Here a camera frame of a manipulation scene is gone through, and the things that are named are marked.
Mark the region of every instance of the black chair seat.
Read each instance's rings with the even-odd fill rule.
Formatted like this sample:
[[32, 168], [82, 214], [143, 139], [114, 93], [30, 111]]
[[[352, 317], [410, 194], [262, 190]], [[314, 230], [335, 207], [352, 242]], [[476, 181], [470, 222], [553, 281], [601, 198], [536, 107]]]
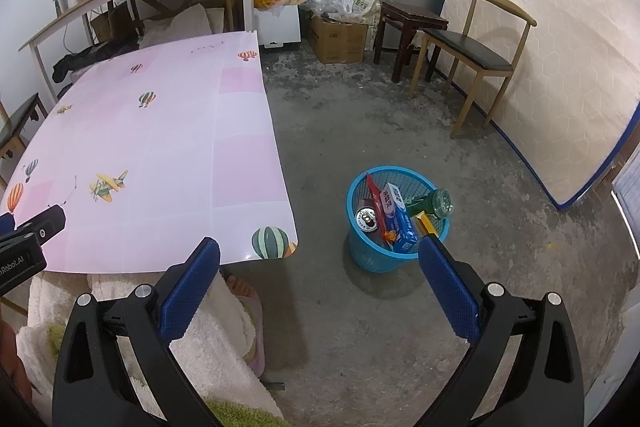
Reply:
[[510, 63], [471, 37], [464, 36], [461, 33], [436, 30], [433, 28], [425, 28], [423, 31], [434, 39], [443, 42], [443, 44], [446, 44], [452, 50], [465, 55], [466, 58], [483, 70], [505, 71], [506, 73], [513, 72]]
[[9, 117], [9, 120], [4, 123], [2, 129], [0, 129], [0, 149], [9, 143], [15, 134], [16, 130], [20, 131], [24, 124], [27, 123], [32, 113], [35, 113], [34, 120], [38, 120], [38, 114], [35, 112], [37, 106], [38, 95], [34, 94], [28, 98], [15, 112]]

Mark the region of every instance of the white cooler box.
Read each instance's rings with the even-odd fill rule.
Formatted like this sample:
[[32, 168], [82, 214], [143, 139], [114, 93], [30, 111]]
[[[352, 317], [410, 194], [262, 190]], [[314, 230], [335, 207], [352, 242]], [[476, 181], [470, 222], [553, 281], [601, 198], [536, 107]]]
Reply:
[[283, 6], [276, 11], [255, 9], [254, 28], [258, 32], [258, 44], [265, 48], [300, 42], [298, 6]]

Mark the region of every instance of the stool leg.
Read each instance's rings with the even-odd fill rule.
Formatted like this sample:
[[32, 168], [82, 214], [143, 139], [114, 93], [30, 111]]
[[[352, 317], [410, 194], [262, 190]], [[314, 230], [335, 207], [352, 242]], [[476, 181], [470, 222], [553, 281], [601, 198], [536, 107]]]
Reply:
[[422, 36], [422, 44], [420, 45], [420, 53], [418, 54], [418, 61], [415, 63], [414, 77], [411, 79], [411, 87], [409, 88], [409, 98], [413, 98], [415, 94], [415, 88], [418, 85], [418, 78], [420, 77], [420, 70], [422, 69], [422, 62], [424, 55], [427, 54], [427, 46], [429, 40], [427, 35]]
[[456, 70], [458, 68], [458, 63], [459, 63], [459, 60], [456, 58], [453, 61], [453, 64], [451, 65], [451, 70], [449, 71], [449, 76], [447, 77], [447, 85], [446, 85], [447, 89], [449, 89], [449, 86], [453, 82], [453, 75], [456, 74]]
[[491, 109], [489, 109], [489, 113], [487, 113], [486, 118], [484, 119], [484, 123], [482, 124], [482, 127], [486, 127], [491, 122], [491, 119], [494, 116], [495, 110], [498, 108], [498, 105], [500, 104], [500, 100], [502, 100], [502, 97], [504, 96], [504, 92], [507, 90], [507, 86], [509, 86], [510, 80], [511, 80], [511, 75], [504, 77], [504, 80], [502, 81], [502, 85], [500, 86], [500, 91], [498, 91], [498, 94], [495, 95], [494, 103], [492, 103]]
[[380, 14], [380, 22], [376, 32], [376, 40], [373, 42], [373, 63], [380, 63], [380, 54], [382, 53], [382, 41], [385, 38], [386, 20], [383, 14]]
[[407, 27], [405, 23], [402, 25], [402, 34], [400, 35], [400, 46], [398, 48], [398, 54], [396, 55], [396, 63], [394, 64], [394, 72], [391, 74], [391, 82], [397, 84], [400, 82], [400, 76], [402, 75], [402, 64], [404, 63], [404, 54], [406, 49], [411, 44], [412, 31]]
[[465, 123], [466, 114], [469, 112], [469, 109], [471, 108], [471, 104], [474, 103], [474, 97], [476, 95], [476, 91], [478, 90], [478, 86], [480, 86], [480, 84], [482, 83], [483, 78], [484, 78], [484, 73], [482, 73], [482, 71], [478, 71], [478, 73], [476, 74], [476, 77], [474, 78], [474, 83], [471, 84], [471, 89], [469, 89], [469, 93], [466, 96], [465, 105], [462, 106], [462, 109], [460, 110], [460, 114], [458, 115], [458, 119], [456, 120], [456, 123], [453, 126], [451, 134], [449, 135], [450, 138], [455, 137], [455, 135], [458, 134], [458, 131], [460, 131], [462, 124]]
[[433, 54], [431, 54], [431, 61], [429, 62], [429, 69], [427, 70], [427, 74], [424, 76], [425, 82], [431, 82], [431, 77], [433, 76], [433, 71], [435, 70], [436, 64], [438, 63], [439, 56], [440, 56], [440, 48], [434, 44]]

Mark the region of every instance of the mattress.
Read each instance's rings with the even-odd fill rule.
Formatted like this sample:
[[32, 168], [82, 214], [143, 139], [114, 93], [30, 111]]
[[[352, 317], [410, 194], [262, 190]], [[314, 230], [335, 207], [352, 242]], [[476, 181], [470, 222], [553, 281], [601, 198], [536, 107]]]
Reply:
[[[640, 0], [511, 0], [537, 21], [494, 122], [558, 207], [573, 203], [608, 163], [640, 99]], [[462, 31], [471, 0], [446, 0], [449, 29]], [[482, 0], [470, 35], [511, 60], [524, 22]], [[440, 54], [447, 73], [452, 58]], [[473, 71], [454, 82], [468, 91]], [[501, 78], [486, 78], [487, 112]]]

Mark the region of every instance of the metal screw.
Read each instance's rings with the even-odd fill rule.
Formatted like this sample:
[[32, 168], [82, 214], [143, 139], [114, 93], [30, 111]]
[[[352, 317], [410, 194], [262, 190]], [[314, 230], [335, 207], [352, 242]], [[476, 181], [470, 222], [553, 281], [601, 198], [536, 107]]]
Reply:
[[560, 296], [554, 292], [549, 293], [549, 295], [547, 295], [546, 298], [551, 304], [553, 304], [553, 306], [558, 306], [562, 302], [562, 299], [560, 298]]
[[87, 306], [91, 302], [91, 295], [89, 293], [83, 293], [78, 297], [78, 305], [79, 306]]
[[504, 295], [504, 288], [497, 282], [492, 282], [486, 289], [494, 297], [501, 297]]
[[141, 284], [136, 288], [135, 294], [136, 297], [140, 297], [141, 299], [148, 297], [151, 295], [151, 286], [148, 284]]

